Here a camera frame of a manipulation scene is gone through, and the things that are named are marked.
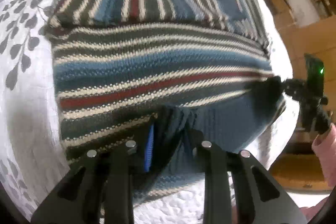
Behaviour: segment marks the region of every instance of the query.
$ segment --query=metal screw head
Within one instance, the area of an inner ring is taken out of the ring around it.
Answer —
[[[210,148],[210,147],[212,146],[212,143],[209,142],[209,141],[203,141],[203,142],[202,142],[202,146],[203,146],[204,148]]]
[[[240,155],[244,158],[249,158],[251,156],[251,153],[247,150],[240,151]]]
[[[96,150],[89,150],[86,155],[89,157],[89,158],[94,158],[96,155],[97,155],[97,151]]]
[[[133,140],[129,140],[126,142],[126,147],[128,148],[133,148],[137,145],[136,141],[133,141]]]

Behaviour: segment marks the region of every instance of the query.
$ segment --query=floor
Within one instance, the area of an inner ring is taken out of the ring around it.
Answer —
[[[288,193],[298,207],[312,207],[319,203],[322,199],[329,196],[327,194],[305,194],[305,193]]]

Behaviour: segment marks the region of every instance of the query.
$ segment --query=leaf pattern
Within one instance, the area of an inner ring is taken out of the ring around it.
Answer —
[[[39,29],[39,31],[38,31],[38,34],[39,34],[39,35],[44,35],[44,26],[45,26],[45,25],[43,25],[43,26]]]
[[[22,60],[21,60],[21,70],[22,72],[25,72],[26,69],[28,69],[30,67],[31,61],[29,56],[23,54],[22,55]]]
[[[9,18],[9,12],[5,13],[5,16],[3,17],[3,21],[5,21],[7,18]]]
[[[31,213],[33,213],[35,210],[34,210],[34,208],[30,205],[30,204],[26,204],[26,208],[31,212]]]
[[[13,39],[16,36],[18,31],[19,31],[19,27],[15,26],[13,31],[12,31],[12,35],[10,36],[10,38]]]
[[[7,169],[7,167],[4,165],[4,163],[3,163],[2,160],[0,160],[0,166],[1,166],[1,170],[3,171],[3,173],[4,173],[5,175],[7,175],[7,174],[8,174],[8,169]]]
[[[15,22],[16,22],[16,20],[13,20],[11,23],[9,23],[9,24],[7,25],[6,31],[8,31],[9,29],[13,28]]]
[[[13,185],[14,185],[17,189],[19,189],[19,187],[18,187],[18,185],[17,185],[17,183],[16,183],[16,180],[13,178],[13,176],[12,176],[12,175],[9,175],[9,178],[10,178],[10,180],[12,181]]]
[[[31,19],[27,20],[27,22],[25,24],[25,27],[33,29],[36,26],[36,23],[37,23],[37,16],[35,14],[35,15],[32,16]]]
[[[26,189],[26,190],[28,189],[26,184],[21,179],[19,179],[19,181],[17,183],[19,184],[19,186],[21,188]]]
[[[18,198],[19,198],[19,195],[18,195],[17,191],[16,191],[14,188],[12,188],[11,186],[9,186],[9,189],[10,189],[11,193],[13,194],[13,196],[14,196],[16,199],[18,199]]]
[[[31,201],[32,199],[30,198],[30,196],[28,195],[27,192],[23,192],[23,196],[26,198],[26,200]]]
[[[17,54],[19,53],[21,46],[22,44],[15,44],[11,47],[9,51],[11,59],[15,59],[17,57]]]
[[[33,51],[39,43],[40,39],[38,37],[30,37],[28,41],[28,49]]]
[[[12,0],[12,1],[10,2],[10,6],[12,7],[15,3],[17,3],[17,0]]]
[[[30,8],[32,9],[36,8],[41,3],[41,1],[42,0],[32,0],[30,3]]]
[[[22,11],[22,9],[26,6],[26,2],[21,2],[20,5],[18,7],[15,8],[14,13],[18,14],[19,12]]]
[[[3,177],[3,175],[1,175],[1,173],[0,173],[0,182],[5,183],[5,178]]]
[[[29,17],[29,13],[24,13],[20,19],[20,23],[25,22],[28,17]]]
[[[53,7],[52,6],[45,7],[43,9],[43,12],[47,17],[50,17],[53,14]]]
[[[14,177],[17,179],[19,172],[17,171],[15,164],[10,159],[8,159],[8,163],[9,163],[10,169],[12,170]]]
[[[13,90],[16,85],[18,66],[19,66],[19,63],[15,65],[15,67],[8,73],[6,77],[6,87],[8,87],[10,90]]]
[[[9,34],[6,36],[6,38],[0,43],[0,54],[3,54],[3,52],[5,51],[6,47],[7,47],[7,43],[8,43],[8,37]]]
[[[12,60],[16,59],[19,55],[20,58],[15,64],[14,68],[8,73],[6,77],[6,87],[10,90],[15,88],[18,78],[18,68],[21,67],[21,71],[24,73],[31,66],[31,58],[26,55],[25,51],[34,51],[35,48],[40,44],[40,38],[31,36],[31,29],[35,28],[38,24],[38,21],[42,18],[45,19],[39,13],[41,10],[44,15],[50,16],[52,14],[52,6],[43,5],[44,0],[12,0],[6,7],[4,7],[4,14],[0,15],[0,22],[4,22],[9,17],[11,17],[11,22],[5,25],[6,31],[9,32],[5,39],[0,42],[0,54],[3,54],[9,43],[14,42],[14,39],[18,37],[18,33],[22,33],[22,29],[26,28],[27,36],[23,41],[18,40],[17,43],[11,44],[11,49],[9,50],[9,55]],[[29,6],[31,9],[35,9],[35,14],[30,17],[29,13],[24,13],[25,7]],[[44,26],[38,30],[38,35],[44,35]],[[22,185],[25,186],[23,181],[18,182],[19,186],[22,189],[25,189]]]

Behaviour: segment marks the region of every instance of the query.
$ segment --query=knit sweater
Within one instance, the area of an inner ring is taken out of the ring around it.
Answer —
[[[55,0],[54,8],[46,31],[70,163],[136,138],[151,117],[165,124],[155,127],[154,152],[186,125],[237,151],[284,106],[265,82],[273,74],[256,0]]]

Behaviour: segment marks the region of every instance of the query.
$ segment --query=white bedspread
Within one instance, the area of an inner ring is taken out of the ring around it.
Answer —
[[[271,41],[273,71],[282,80],[291,78],[272,15],[258,1]],[[0,181],[27,219],[68,171],[58,135],[50,44],[41,34],[51,2],[0,0]],[[285,147],[297,121],[298,104],[285,98],[286,110],[247,147],[266,168]],[[134,217],[136,223],[201,223],[203,205],[200,181],[136,207]]]

